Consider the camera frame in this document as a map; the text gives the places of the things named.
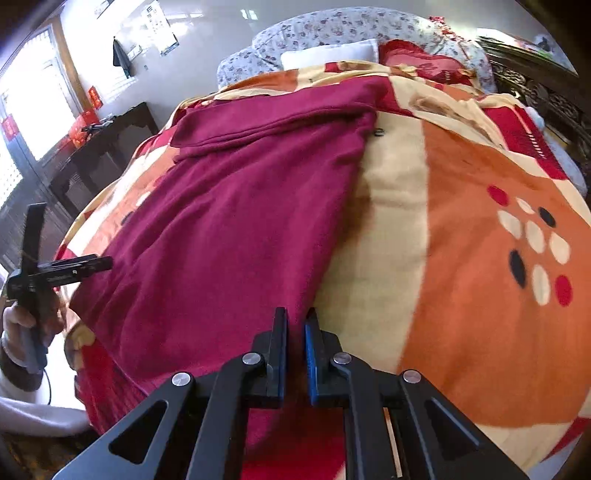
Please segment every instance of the red pillow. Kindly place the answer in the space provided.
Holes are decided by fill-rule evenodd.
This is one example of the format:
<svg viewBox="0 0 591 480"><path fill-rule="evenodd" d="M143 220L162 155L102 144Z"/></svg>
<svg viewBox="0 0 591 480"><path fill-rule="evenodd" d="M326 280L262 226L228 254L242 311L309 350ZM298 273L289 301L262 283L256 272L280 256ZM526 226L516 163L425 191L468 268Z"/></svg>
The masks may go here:
<svg viewBox="0 0 591 480"><path fill-rule="evenodd" d="M380 63L395 67L402 63L417 68L421 78L448 85L471 85L471 72L456 59L445 55L429 55L420 47L404 40L392 40L380 46Z"/></svg>

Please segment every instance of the hand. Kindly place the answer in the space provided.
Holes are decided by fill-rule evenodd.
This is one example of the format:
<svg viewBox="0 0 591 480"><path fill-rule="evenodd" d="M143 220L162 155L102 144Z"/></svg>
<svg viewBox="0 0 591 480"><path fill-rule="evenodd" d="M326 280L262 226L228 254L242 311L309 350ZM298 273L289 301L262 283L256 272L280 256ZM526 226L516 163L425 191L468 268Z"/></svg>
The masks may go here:
<svg viewBox="0 0 591 480"><path fill-rule="evenodd" d="M52 293L50 308L47 310L46 317L40 321L43 331L42 341L45 346L49 347L55 335L64 329L65 313L66 305L58 295ZM22 348L20 326L32 328L36 324L35 318L27 309L14 304L4 310L2 324L4 326L2 346L11 360L22 367L25 365L25 352Z"/></svg>

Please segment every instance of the triangular cutout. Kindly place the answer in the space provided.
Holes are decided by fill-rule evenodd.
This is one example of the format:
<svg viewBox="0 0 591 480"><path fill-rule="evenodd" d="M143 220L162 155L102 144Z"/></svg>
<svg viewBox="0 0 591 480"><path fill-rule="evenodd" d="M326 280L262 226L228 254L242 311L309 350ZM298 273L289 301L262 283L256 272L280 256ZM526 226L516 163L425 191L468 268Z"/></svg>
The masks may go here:
<svg viewBox="0 0 591 480"><path fill-rule="evenodd" d="M159 400L109 444L109 451L139 465L146 458L154 435L164 417L167 403Z"/></svg>
<svg viewBox="0 0 591 480"><path fill-rule="evenodd" d="M425 402L425 410L437 437L443 459L456 460L476 451L476 440L435 398Z"/></svg>

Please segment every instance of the dark hanging cloth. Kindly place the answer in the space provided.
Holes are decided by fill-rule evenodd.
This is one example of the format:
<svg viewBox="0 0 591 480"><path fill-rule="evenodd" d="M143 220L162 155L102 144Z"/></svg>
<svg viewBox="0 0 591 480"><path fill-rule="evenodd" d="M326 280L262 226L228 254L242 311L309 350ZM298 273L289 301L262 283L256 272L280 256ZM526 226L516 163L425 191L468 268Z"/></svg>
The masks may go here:
<svg viewBox="0 0 591 480"><path fill-rule="evenodd" d="M115 37L113 37L113 66L121 67L125 72L125 76L127 78L131 77L131 62L125 53L125 50L123 50L121 43L119 43Z"/></svg>

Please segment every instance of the beige dot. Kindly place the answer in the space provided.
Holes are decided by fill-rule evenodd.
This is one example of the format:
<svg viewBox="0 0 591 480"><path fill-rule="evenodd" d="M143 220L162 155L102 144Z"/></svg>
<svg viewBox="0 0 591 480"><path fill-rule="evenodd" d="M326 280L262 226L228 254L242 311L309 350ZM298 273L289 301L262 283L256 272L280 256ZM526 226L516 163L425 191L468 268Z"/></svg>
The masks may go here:
<svg viewBox="0 0 591 480"><path fill-rule="evenodd" d="M570 258L570 245L567 241L562 238L560 235L556 235L556 233L552 232L550 235L550 241L548 242L550 245L550 251L556 261L564 265Z"/></svg>
<svg viewBox="0 0 591 480"><path fill-rule="evenodd" d="M544 233L542 232L542 229L531 220L525 224L525 237L527 238L530 247L533 248L536 253L540 254L544 251Z"/></svg>
<svg viewBox="0 0 591 480"><path fill-rule="evenodd" d="M539 305L546 305L550 301L550 280L541 265L535 265L532 270L531 288L534 290L534 298Z"/></svg>
<svg viewBox="0 0 591 480"><path fill-rule="evenodd" d="M525 213L529 213L530 215L534 213L534 209L525 200L520 198L516 198L515 200L517 200L517 205L519 205L521 210L523 210Z"/></svg>
<svg viewBox="0 0 591 480"><path fill-rule="evenodd" d="M152 192L143 193L142 196L140 198L138 198L138 201L135 202L135 206L139 207L144 202L144 200L150 196L150 193L152 193Z"/></svg>
<svg viewBox="0 0 591 480"><path fill-rule="evenodd" d="M514 217L509 212L499 210L496 213L499 217L499 222L511 235L515 238L521 238L521 222L517 217Z"/></svg>

